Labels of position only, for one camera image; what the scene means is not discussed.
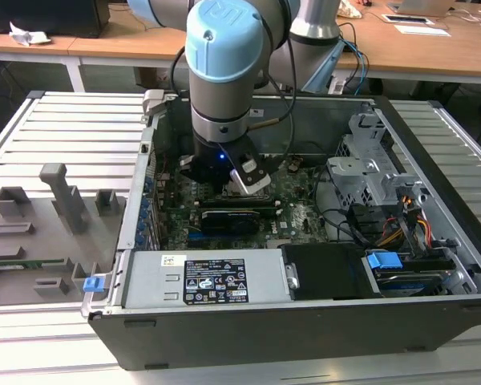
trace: power supply label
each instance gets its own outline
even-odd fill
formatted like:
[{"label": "power supply label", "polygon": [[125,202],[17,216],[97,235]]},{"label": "power supply label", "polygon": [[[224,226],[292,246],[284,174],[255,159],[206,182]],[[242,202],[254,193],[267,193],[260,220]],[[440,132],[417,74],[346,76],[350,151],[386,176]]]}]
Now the power supply label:
[{"label": "power supply label", "polygon": [[187,305],[249,302],[244,259],[185,261],[184,302]]}]

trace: ur logo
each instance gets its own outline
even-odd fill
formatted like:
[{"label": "ur logo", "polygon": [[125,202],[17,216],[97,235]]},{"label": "ur logo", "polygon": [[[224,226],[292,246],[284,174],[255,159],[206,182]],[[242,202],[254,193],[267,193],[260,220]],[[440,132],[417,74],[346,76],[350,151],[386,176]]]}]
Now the ur logo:
[{"label": "ur logo", "polygon": [[245,10],[225,1],[215,2],[208,12],[214,18],[223,20],[226,24],[232,26],[241,17]]}]

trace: blue cable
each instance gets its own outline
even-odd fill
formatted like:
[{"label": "blue cable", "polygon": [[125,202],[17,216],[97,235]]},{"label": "blue cable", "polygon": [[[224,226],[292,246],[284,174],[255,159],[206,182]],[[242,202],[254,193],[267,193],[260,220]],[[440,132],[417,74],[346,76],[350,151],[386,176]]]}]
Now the blue cable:
[{"label": "blue cable", "polygon": [[342,40],[351,50],[352,52],[362,61],[362,77],[360,78],[360,83],[358,84],[358,88],[356,89],[356,91],[354,92],[355,95],[358,95],[358,93],[360,92],[360,90],[362,89],[362,84],[363,82],[365,81],[366,79],[366,65],[365,65],[365,62],[363,60],[363,55],[360,53],[360,51],[351,43],[351,42],[348,42],[347,40]]}]

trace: green circuit board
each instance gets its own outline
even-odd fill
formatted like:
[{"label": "green circuit board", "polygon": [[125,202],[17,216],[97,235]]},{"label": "green circuit board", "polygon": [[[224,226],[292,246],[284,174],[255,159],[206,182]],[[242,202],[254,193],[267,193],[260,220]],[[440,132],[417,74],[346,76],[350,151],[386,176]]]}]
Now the green circuit board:
[{"label": "green circuit board", "polygon": [[[247,198],[242,197],[232,183],[225,186],[222,193],[215,194],[206,184],[198,184],[180,174],[166,175],[166,181],[158,184],[160,212],[164,214],[167,233],[163,249],[274,249],[285,243],[328,241],[311,198],[314,171],[315,168],[301,168],[296,172],[281,169],[271,176],[270,186]],[[201,234],[201,213],[213,209],[202,208],[196,202],[213,203],[225,198],[229,202],[242,202],[239,208],[230,207],[230,210],[247,210],[249,200],[258,202],[257,207],[249,208],[261,213],[257,234],[242,237]]]}]

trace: laptop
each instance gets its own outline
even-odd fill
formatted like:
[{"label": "laptop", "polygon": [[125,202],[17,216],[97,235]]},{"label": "laptop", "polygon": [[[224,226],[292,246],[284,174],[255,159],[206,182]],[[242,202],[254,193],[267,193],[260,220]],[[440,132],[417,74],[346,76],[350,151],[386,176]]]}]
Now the laptop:
[{"label": "laptop", "polygon": [[456,0],[403,0],[389,2],[387,6],[396,14],[414,14],[419,16],[445,16]]}]

